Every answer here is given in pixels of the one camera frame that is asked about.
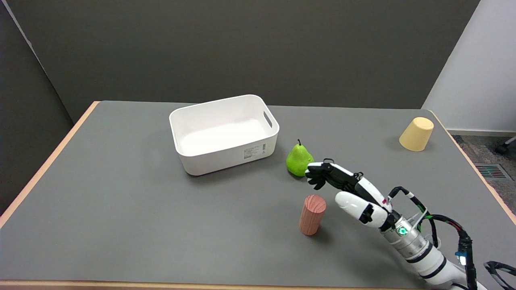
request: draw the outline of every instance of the white storage bin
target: white storage bin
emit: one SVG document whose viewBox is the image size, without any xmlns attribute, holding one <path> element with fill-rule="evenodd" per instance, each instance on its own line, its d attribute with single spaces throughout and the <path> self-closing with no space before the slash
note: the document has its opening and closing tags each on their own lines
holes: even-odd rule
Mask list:
<svg viewBox="0 0 516 290">
<path fill-rule="evenodd" d="M 170 126 L 186 172 L 203 175 L 270 156 L 280 127 L 257 95 L 173 111 Z"/>
</svg>

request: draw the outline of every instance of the upside-down cup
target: upside-down cup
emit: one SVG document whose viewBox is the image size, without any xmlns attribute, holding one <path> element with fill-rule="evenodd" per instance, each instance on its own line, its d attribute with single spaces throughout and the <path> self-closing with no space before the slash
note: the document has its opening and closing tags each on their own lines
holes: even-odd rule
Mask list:
<svg viewBox="0 0 516 290">
<path fill-rule="evenodd" d="M 414 118 L 400 136 L 399 143 L 410 151 L 423 151 L 432 131 L 432 121 L 423 117 Z"/>
</svg>

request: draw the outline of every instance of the table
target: table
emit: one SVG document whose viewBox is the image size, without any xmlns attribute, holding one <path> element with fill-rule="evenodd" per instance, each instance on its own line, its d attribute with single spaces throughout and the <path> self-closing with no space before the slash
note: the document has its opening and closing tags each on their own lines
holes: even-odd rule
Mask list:
<svg viewBox="0 0 516 290">
<path fill-rule="evenodd" d="M 168 122 L 187 105 L 92 104 L 0 218 L 0 288 L 428 288 L 377 230 L 331 202 L 329 186 L 318 192 L 328 201 L 319 233 L 299 232 L 315 192 L 286 171 L 298 138 L 316 160 L 362 171 L 383 193 L 403 185 L 459 221 L 487 288 L 498 286 L 483 262 L 516 261 L 516 218 L 432 112 L 270 106 L 280 124 L 272 156 L 193 177 Z M 410 152 L 397 138 L 417 116 L 435 128 L 425 151 Z M 417 213 L 403 197 L 394 205 Z M 456 233 L 438 224 L 438 234 L 453 261 Z"/>
</svg>

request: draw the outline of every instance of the cable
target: cable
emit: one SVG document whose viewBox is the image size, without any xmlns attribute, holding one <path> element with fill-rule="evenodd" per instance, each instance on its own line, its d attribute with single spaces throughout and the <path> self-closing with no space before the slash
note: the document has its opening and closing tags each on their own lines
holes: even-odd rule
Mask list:
<svg viewBox="0 0 516 290">
<path fill-rule="evenodd" d="M 388 197 L 389 199 L 393 199 L 397 194 L 398 192 L 402 191 L 406 197 L 408 197 L 412 203 L 414 203 L 419 209 L 420 211 L 424 214 L 425 211 L 428 215 L 430 215 L 430 212 L 428 211 L 428 208 L 419 200 L 417 199 L 417 197 L 411 193 L 410 191 L 406 190 L 403 186 L 396 186 L 394 187 L 391 192 L 389 193 Z M 419 232 L 421 232 L 421 223 L 423 222 L 423 219 L 420 219 L 420 221 L 417 223 L 417 230 Z M 429 223 L 430 223 L 430 227 L 432 229 L 432 243 L 433 243 L 433 246 L 438 248 L 439 247 L 439 241 L 437 239 L 437 229 L 436 229 L 436 223 L 429 219 L 428 220 Z"/>
<path fill-rule="evenodd" d="M 496 272 L 496 270 L 501 270 L 503 272 L 507 272 L 513 276 L 516 276 L 516 268 L 509 266 L 504 263 L 489 261 L 484 263 L 484 267 L 487 272 L 491 274 L 493 279 L 504 289 L 504 290 L 515 290 L 514 287 L 509 285 L 509 283 L 505 282 L 505 280 Z"/>
<path fill-rule="evenodd" d="M 466 269 L 466 283 L 469 290 L 477 290 L 477 271 L 475 264 L 473 263 L 473 243 L 466 230 L 453 219 L 443 215 L 427 215 L 425 219 L 438 220 L 453 226 L 459 234 L 459 245 L 457 248 L 457 257 L 465 258 L 465 263 L 462 259 L 459 259 L 461 264 Z"/>
</svg>

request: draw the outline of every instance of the floor vent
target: floor vent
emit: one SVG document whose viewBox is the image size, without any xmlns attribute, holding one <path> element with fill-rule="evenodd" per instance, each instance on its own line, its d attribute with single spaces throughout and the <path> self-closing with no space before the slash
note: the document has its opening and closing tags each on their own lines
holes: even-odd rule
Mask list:
<svg viewBox="0 0 516 290">
<path fill-rule="evenodd" d="M 500 164 L 475 163 L 475 166 L 486 180 L 512 180 Z"/>
</svg>

